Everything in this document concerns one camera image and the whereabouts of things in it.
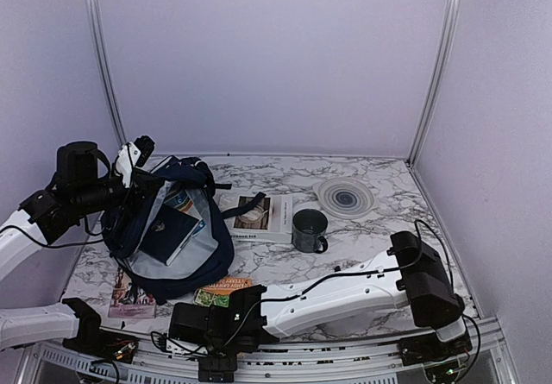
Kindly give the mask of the penguin young readers book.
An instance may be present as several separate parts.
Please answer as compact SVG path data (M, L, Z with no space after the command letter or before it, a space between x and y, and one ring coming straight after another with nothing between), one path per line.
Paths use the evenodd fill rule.
M185 189L171 190L167 194L164 204L198 220L195 229L191 233L191 237L196 236L204 228L205 222Z

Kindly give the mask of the orange treehouse book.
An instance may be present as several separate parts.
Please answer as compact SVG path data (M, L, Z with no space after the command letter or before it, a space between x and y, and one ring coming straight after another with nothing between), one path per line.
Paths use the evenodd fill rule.
M218 282L202 286L194 295L193 303L199 306L229 306L229 295L240 289L248 288L253 285L249 278L225 277Z

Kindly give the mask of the dark blue hardcover notebook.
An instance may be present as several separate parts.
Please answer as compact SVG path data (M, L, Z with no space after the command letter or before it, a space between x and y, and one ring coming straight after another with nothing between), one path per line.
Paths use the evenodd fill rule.
M162 205L147 228L139 250L168 266L188 243L197 223L196 218Z

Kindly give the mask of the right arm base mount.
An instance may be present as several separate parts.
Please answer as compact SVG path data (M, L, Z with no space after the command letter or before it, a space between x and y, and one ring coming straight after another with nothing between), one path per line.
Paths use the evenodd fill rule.
M440 341L435 332L398 340L398 353L404 366L443 362L453 356L466 355L472 348L467 330L447 342Z

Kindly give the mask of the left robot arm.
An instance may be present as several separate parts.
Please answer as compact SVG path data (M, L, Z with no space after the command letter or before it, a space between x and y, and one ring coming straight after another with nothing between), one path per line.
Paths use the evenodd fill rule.
M143 135L125 143L114 161L95 142L58 149L56 171L46 188L23 200L1 226L1 275L42 249L62 249L58 240L88 216L141 201L148 177L141 170L154 151ZM81 299L1 311L2 349L64 339L92 354L109 346L100 316Z

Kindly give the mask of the pink illustrated thin book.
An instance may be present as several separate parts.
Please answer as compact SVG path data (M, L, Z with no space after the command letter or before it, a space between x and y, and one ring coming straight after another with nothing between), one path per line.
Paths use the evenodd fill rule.
M109 318L150 319L156 314L156 301L137 286L121 269L117 269L108 310Z

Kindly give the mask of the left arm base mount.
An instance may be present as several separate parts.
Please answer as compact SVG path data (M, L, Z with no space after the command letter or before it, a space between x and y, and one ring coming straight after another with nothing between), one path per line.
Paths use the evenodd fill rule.
M139 340L121 332L101 328L100 315L82 299L62 299L78 320L77 335L62 341L64 348L113 362L130 364L138 349Z

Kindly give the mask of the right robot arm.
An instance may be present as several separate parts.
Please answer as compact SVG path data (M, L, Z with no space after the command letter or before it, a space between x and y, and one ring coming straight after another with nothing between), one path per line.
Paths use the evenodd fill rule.
M416 220L415 232L391 235L388 250L315 280L237 289L227 306L178 303L161 342L168 353L197 360L201 382L231 382L241 353L316 324L408 306L425 332L400 339L405 366L468 355L475 322L455 291L448 251L423 240L424 225Z

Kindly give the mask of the white afternoon tea book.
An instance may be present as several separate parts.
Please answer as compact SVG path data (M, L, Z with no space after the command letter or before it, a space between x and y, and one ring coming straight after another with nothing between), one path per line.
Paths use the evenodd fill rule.
M235 241L292 242L293 200L291 194L266 195L219 193L216 203L227 213L225 223Z

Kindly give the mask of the navy blue student backpack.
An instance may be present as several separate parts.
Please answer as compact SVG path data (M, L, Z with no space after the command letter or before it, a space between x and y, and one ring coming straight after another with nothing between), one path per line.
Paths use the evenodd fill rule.
M110 255L158 305L225 277L235 257L227 220L266 197L259 192L222 211L219 190L204 161L170 156L151 172L137 171L132 193L101 216Z

